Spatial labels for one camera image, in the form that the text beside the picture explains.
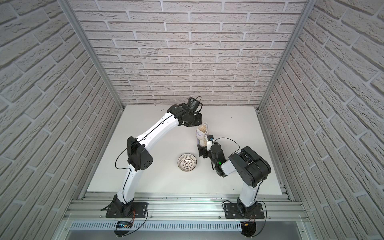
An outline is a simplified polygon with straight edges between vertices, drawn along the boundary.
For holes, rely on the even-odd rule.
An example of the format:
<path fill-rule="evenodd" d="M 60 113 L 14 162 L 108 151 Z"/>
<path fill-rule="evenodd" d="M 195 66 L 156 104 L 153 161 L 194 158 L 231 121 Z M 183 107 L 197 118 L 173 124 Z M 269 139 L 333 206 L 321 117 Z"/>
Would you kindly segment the clear oats bag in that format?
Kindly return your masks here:
<path fill-rule="evenodd" d="M 208 123 L 203 122 L 196 129 L 196 137 L 198 141 L 198 145 L 201 147 L 207 146 L 206 136 L 208 134 L 209 125 Z"/>

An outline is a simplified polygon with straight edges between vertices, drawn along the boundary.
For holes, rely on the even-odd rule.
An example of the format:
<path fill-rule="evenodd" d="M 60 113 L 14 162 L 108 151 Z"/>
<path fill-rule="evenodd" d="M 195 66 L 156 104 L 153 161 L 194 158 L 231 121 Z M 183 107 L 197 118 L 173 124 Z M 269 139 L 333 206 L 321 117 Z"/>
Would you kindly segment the patterned ceramic breakfast bowl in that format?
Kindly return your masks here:
<path fill-rule="evenodd" d="M 197 166 L 197 159 L 194 155 L 185 153 L 178 158 L 177 164 L 181 171 L 190 172 Z"/>

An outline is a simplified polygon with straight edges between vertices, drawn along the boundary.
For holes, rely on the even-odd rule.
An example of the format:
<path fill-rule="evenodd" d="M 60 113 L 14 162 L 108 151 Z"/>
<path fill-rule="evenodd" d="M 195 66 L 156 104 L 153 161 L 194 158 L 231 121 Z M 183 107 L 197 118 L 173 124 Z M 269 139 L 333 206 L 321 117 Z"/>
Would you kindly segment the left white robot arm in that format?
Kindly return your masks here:
<path fill-rule="evenodd" d="M 112 200 L 112 206 L 122 216 L 127 216 L 131 210 L 136 187 L 143 170 L 153 163 L 150 150 L 158 140 L 177 126 L 197 127 L 202 123 L 203 104 L 201 97 L 190 97 L 186 103 L 174 104 L 167 109 L 164 116 L 151 128 L 138 137 L 127 139 L 128 166 L 123 184 Z"/>

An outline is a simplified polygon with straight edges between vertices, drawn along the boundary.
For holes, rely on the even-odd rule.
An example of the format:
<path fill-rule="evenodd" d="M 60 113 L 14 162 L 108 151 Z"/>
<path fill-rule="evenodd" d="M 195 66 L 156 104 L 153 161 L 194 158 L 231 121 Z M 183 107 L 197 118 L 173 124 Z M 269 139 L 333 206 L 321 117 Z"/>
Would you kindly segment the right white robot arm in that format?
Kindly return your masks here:
<path fill-rule="evenodd" d="M 245 216 L 256 208 L 259 187 L 272 172 L 269 163 L 257 154 L 252 148 L 246 146 L 231 154 L 228 158 L 220 144 L 212 146 L 198 146 L 199 156 L 211 160 L 213 169 L 220 177 L 227 177 L 233 172 L 238 173 L 243 181 L 243 188 L 237 199 L 238 211 Z"/>

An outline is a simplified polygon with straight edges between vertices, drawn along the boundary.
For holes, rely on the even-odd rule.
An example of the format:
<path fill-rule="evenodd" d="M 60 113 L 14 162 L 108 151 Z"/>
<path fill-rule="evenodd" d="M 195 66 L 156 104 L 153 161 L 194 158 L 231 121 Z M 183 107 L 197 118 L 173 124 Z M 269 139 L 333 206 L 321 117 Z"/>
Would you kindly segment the black round connector box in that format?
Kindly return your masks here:
<path fill-rule="evenodd" d="M 257 230 L 255 222 L 241 222 L 241 234 L 246 238 L 251 238 Z"/>

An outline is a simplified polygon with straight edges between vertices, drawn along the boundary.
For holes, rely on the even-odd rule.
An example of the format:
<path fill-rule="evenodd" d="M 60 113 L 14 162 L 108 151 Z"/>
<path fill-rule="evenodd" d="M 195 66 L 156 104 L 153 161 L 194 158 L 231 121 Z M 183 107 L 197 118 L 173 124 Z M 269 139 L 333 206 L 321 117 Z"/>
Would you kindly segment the green circuit board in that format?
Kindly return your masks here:
<path fill-rule="evenodd" d="M 116 229 L 131 229 L 133 226 L 132 222 L 127 221 L 118 221 L 116 224 Z"/>

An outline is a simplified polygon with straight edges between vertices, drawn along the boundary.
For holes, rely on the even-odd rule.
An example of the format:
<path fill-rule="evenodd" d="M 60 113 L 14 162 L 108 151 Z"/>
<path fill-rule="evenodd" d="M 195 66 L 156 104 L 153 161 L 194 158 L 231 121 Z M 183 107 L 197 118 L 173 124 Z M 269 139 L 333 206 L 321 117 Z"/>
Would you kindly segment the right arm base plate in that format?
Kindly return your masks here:
<path fill-rule="evenodd" d="M 226 202 L 223 203 L 223 209 L 226 219 L 261 220 L 265 218 L 265 211 L 261 203 L 246 208 L 241 204 Z"/>

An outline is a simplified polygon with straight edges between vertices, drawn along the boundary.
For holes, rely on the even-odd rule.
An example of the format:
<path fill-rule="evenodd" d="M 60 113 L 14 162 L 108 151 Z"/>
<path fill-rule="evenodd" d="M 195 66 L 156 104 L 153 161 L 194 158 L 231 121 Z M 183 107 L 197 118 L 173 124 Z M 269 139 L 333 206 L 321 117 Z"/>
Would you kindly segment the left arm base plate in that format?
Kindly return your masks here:
<path fill-rule="evenodd" d="M 110 203 L 108 206 L 102 209 L 107 211 L 106 218 L 114 219 L 132 219 L 133 217 L 138 219 L 144 219 L 146 217 L 148 203 L 131 203 L 126 205 L 119 205 Z"/>

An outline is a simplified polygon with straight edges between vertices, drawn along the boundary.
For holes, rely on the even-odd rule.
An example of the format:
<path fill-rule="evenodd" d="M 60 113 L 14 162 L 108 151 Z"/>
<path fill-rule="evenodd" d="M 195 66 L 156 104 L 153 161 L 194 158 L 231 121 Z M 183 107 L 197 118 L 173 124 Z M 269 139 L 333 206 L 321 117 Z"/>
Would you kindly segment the right aluminium corner post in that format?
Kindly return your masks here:
<path fill-rule="evenodd" d="M 309 0 L 309 1 L 306 1 L 305 5 L 304 5 L 304 8 L 300 14 L 300 17 L 298 19 L 298 22 L 296 23 L 295 27 L 294 27 L 294 30 L 288 40 L 288 43 L 283 51 L 283 54 L 282 54 L 282 57 L 280 58 L 280 61 L 272 75 L 272 78 L 266 88 L 266 91 L 260 101 L 260 104 L 259 106 L 257 107 L 257 114 L 259 114 L 259 112 L 261 111 L 261 109 L 263 108 L 263 106 L 266 104 L 267 100 L 268 100 L 268 97 L 270 96 L 271 92 L 272 92 L 272 89 L 275 85 L 275 83 L 277 82 L 278 80 L 278 77 L 280 76 L 285 64 L 287 63 L 288 61 L 288 58 L 299 38 L 299 35 L 301 33 L 301 31 L 303 30 L 315 4 L 316 4 L 316 0 Z"/>

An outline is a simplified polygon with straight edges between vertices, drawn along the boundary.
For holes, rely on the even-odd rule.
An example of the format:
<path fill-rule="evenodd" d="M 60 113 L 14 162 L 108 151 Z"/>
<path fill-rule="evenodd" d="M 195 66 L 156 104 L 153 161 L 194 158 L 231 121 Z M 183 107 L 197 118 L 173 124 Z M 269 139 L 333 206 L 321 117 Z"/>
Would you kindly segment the aluminium corner post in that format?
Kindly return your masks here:
<path fill-rule="evenodd" d="M 83 29 L 80 21 L 78 20 L 75 11 L 73 10 L 71 4 L 67 0 L 58 0 L 58 3 L 60 7 L 63 10 L 63 13 L 66 15 L 69 23 L 73 27 L 76 35 L 78 36 L 81 44 L 83 45 L 84 49 L 86 50 L 86 53 L 88 54 L 90 60 L 94 64 L 96 70 L 98 71 L 101 79 L 103 80 L 104 84 L 106 85 L 107 89 L 109 90 L 113 100 L 115 101 L 116 105 L 118 106 L 119 110 L 121 112 L 124 111 L 123 104 L 120 100 L 120 97 L 115 90 L 107 72 L 105 71 L 104 67 L 102 66 L 102 63 L 96 54 L 96 51 L 94 50 L 91 41 L 87 37 L 87 34 L 85 30 Z"/>
<path fill-rule="evenodd" d="M 272 92 L 272 89 L 275 85 L 275 83 L 277 82 L 278 80 L 278 77 L 280 76 L 285 64 L 287 63 L 288 61 L 288 58 L 299 38 L 299 35 L 301 33 L 301 31 L 303 30 L 315 4 L 316 4 L 316 0 L 309 0 L 309 1 L 306 1 L 305 5 L 304 5 L 304 8 L 300 14 L 300 17 L 298 19 L 298 22 L 296 23 L 295 27 L 294 27 L 294 30 L 288 40 L 288 43 L 283 51 L 283 54 L 282 54 L 282 57 L 280 58 L 280 61 L 272 75 L 272 78 L 266 88 L 266 91 L 260 101 L 260 104 L 259 106 L 257 107 L 257 114 L 259 114 L 259 112 L 261 111 L 261 109 L 263 108 L 263 106 L 266 104 L 267 100 L 268 100 L 268 97 L 270 96 L 271 92 Z"/>

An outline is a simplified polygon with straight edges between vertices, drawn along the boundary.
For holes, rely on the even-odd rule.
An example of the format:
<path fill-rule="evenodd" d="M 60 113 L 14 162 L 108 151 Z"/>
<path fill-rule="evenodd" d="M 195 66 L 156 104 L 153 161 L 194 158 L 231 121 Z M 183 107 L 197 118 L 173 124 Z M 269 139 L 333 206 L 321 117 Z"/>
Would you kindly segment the aluminium mounting rail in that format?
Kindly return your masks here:
<path fill-rule="evenodd" d="M 102 209 L 113 199 L 111 192 L 87 192 L 81 200 L 73 200 L 64 214 L 65 220 L 105 220 Z M 234 194 L 191 195 L 137 193 L 135 202 L 148 203 L 149 220 L 214 221 L 225 218 L 222 203 L 236 202 Z M 259 195 L 267 207 L 269 221 L 309 221 L 302 203 L 294 202 L 288 195 Z"/>

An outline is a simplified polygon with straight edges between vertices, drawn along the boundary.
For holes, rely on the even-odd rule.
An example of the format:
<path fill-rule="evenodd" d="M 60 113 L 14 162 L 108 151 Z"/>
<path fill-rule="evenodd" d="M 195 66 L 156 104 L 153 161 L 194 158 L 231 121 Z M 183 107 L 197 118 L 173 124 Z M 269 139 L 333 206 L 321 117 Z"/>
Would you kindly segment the left aluminium corner post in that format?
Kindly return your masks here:
<path fill-rule="evenodd" d="M 71 4 L 67 0 L 58 0 L 58 3 L 60 7 L 63 10 L 63 13 L 66 15 L 69 23 L 73 27 L 76 35 L 78 36 L 81 44 L 83 45 L 84 49 L 86 50 L 86 53 L 88 54 L 90 60 L 94 64 L 96 70 L 98 71 L 101 79 L 103 80 L 104 84 L 106 85 L 107 89 L 109 90 L 113 100 L 115 101 L 116 105 L 118 106 L 119 110 L 121 112 L 124 111 L 123 104 L 120 100 L 120 97 L 115 90 L 107 72 L 105 71 L 104 67 L 102 66 L 102 63 L 96 54 L 96 51 L 94 50 L 91 41 L 87 37 L 87 34 L 85 30 L 83 29 L 80 21 L 78 20 L 75 11 L 73 10 Z"/>

